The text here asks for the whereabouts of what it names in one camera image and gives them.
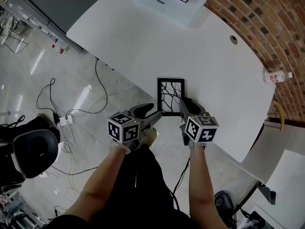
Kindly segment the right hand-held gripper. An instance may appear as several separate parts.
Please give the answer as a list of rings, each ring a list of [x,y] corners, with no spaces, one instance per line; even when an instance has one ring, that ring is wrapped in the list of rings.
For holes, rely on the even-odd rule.
[[[213,141],[219,128],[215,117],[204,115],[205,108],[191,98],[180,99],[179,109],[184,121],[180,129],[185,146],[188,146],[190,141],[199,145]]]

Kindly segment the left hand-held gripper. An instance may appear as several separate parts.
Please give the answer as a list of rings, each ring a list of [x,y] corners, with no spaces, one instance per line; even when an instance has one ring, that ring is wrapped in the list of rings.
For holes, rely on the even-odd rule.
[[[153,127],[162,117],[161,111],[146,117],[153,107],[153,103],[139,104],[128,112],[110,116],[107,119],[108,135],[120,144],[129,145],[131,150],[137,150],[145,138],[144,130]]]

